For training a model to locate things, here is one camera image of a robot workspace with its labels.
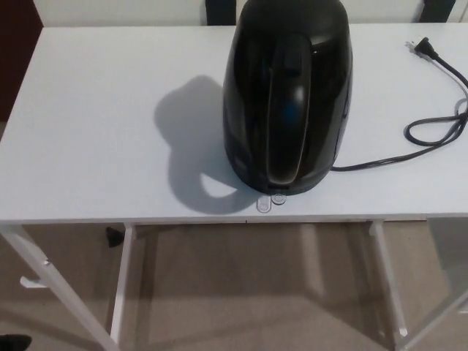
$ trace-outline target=white metal leg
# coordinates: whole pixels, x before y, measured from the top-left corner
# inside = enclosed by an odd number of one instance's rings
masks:
[[[106,351],[119,351],[118,345],[111,339],[101,323],[23,227],[20,225],[0,226],[0,233]]]
[[[396,351],[408,350],[434,329],[451,311],[468,299],[468,288],[447,297],[408,336],[396,343]]]
[[[396,329],[395,333],[397,336],[406,336],[408,334],[408,329],[404,321],[404,313],[401,305],[398,285],[396,283],[395,273],[393,272],[390,253],[388,252],[387,243],[385,241],[383,222],[373,222],[369,229],[369,233],[375,237],[377,256],[379,259],[380,270],[382,271],[382,275],[385,279],[384,283],[389,297],[391,317]]]
[[[114,313],[112,318],[112,328],[110,337],[117,344],[120,344],[121,326],[124,317],[125,293],[127,290],[127,281],[129,276],[130,256],[132,254],[132,244],[136,239],[135,227],[131,224],[125,224],[124,249],[120,262],[120,271],[118,273],[116,302],[114,304]]]

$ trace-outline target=tabletop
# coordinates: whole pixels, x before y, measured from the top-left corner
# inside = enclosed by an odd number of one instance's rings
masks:
[[[222,83],[234,27],[43,29],[0,142],[0,222],[318,222],[468,214],[468,135],[419,159],[329,173],[267,214],[229,166]],[[468,24],[351,25],[354,84],[336,161],[418,150],[403,128],[454,113]],[[444,134],[423,127],[419,137]]]

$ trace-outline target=black power cord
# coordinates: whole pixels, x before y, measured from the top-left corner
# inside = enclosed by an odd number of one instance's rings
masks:
[[[441,67],[449,71],[455,77],[457,77],[467,88],[468,88],[468,80],[456,69],[454,69],[451,65],[447,62],[442,60],[439,57],[439,54],[436,53],[432,45],[429,43],[428,38],[422,39],[416,46],[414,46],[413,50],[418,55],[424,55],[429,57],[431,60],[437,62]],[[411,128],[420,126],[422,124],[432,124],[432,123],[446,123],[446,122],[453,122],[452,126],[448,130],[447,134],[436,141],[424,141],[417,139],[411,134]],[[454,116],[448,117],[436,117],[436,118],[425,118],[420,119],[418,121],[414,121],[411,124],[408,124],[404,129],[403,136],[410,141],[411,143],[419,146],[426,147],[425,149],[417,152],[413,152],[412,154],[402,155],[402,156],[395,156],[390,157],[388,159],[379,159],[377,161],[361,163],[359,165],[347,166],[347,167],[332,167],[331,170],[336,172],[349,172],[352,170],[365,170],[368,168],[375,168],[381,167],[386,165],[393,165],[395,163],[400,163],[403,161],[407,161],[409,159],[414,159],[416,157],[422,156],[427,154],[431,151],[437,150],[447,144],[452,143],[453,141],[457,140],[461,133],[463,133],[465,126],[468,122],[468,104],[467,109],[463,113],[459,113]]]

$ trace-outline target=floor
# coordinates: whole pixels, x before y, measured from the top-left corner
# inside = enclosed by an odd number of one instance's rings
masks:
[[[107,247],[105,227],[27,229],[109,329],[121,247]],[[385,237],[411,328],[448,287],[425,222],[387,223]],[[124,349],[389,350],[372,240],[366,224],[150,228]],[[0,334],[32,336],[32,351],[100,350],[50,291],[22,288],[22,276],[34,273],[0,239]],[[467,330],[468,316],[453,313],[413,350],[468,350]]]

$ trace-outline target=black kettle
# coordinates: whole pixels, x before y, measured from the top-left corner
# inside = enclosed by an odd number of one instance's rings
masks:
[[[317,185],[337,157],[351,88],[339,0],[249,0],[223,88],[224,146],[238,177],[268,195]]]

